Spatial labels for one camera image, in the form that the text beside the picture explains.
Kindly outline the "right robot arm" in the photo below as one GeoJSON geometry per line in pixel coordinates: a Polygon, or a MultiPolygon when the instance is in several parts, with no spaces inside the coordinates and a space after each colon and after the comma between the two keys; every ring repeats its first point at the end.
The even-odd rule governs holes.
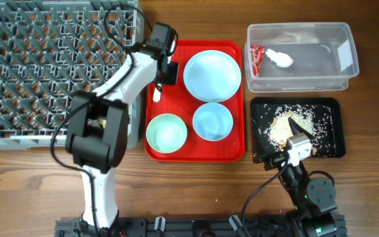
{"type": "Polygon", "coordinates": [[[263,163],[266,171],[277,169],[278,179],[290,195],[295,210],[288,213],[292,231],[298,236],[331,236],[338,231],[332,211],[337,209],[335,181],[324,171],[307,172],[303,161],[313,154],[313,136],[291,117],[293,133],[286,145],[274,153],[261,155],[255,163],[263,163]]]}

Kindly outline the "light blue bowl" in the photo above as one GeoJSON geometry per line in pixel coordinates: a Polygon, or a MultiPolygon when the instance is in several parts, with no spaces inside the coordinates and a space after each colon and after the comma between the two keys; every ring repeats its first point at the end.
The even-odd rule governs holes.
{"type": "Polygon", "coordinates": [[[231,112],[220,103],[206,103],[193,114],[192,125],[202,139],[217,142],[232,131],[234,120],[231,112]]]}

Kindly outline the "white tissue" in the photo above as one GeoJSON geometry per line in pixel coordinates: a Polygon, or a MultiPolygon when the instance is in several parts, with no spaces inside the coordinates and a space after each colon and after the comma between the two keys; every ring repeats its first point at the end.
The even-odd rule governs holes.
{"type": "Polygon", "coordinates": [[[293,59],[285,53],[276,52],[272,49],[265,51],[266,56],[280,68],[288,68],[293,64],[293,59]]]}

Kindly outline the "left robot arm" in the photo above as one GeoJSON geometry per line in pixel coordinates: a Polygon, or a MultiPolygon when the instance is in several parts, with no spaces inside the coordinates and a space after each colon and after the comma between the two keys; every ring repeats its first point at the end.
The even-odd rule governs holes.
{"type": "Polygon", "coordinates": [[[120,232],[114,174],[127,149],[129,107],[146,85],[176,83],[178,63],[171,58],[177,44],[176,30],[156,23],[149,39],[126,49],[124,64],[104,84],[72,98],[65,148],[84,181],[80,227],[86,234],[120,232]]]}

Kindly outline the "white plastic spoon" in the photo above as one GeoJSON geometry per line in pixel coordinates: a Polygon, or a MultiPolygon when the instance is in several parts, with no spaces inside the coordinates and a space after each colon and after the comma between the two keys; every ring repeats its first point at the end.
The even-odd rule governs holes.
{"type": "Polygon", "coordinates": [[[155,88],[153,91],[153,101],[158,103],[161,99],[161,91],[158,88],[155,88]]]}

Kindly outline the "red snack wrapper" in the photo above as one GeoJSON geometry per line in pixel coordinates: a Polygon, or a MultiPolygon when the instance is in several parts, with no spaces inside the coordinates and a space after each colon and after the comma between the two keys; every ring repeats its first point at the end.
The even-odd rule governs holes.
{"type": "Polygon", "coordinates": [[[254,76],[260,73],[261,63],[265,54],[265,48],[260,45],[252,45],[250,48],[251,53],[251,68],[254,76]]]}

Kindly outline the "food scraps and rice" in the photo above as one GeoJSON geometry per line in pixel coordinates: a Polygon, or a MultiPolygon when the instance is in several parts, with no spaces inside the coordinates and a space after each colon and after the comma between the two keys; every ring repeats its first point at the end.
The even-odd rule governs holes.
{"type": "Polygon", "coordinates": [[[272,153],[286,146],[287,139],[300,133],[294,121],[310,139],[314,157],[331,157],[336,153],[332,113],[325,105],[256,105],[257,137],[265,152],[272,153]]]}

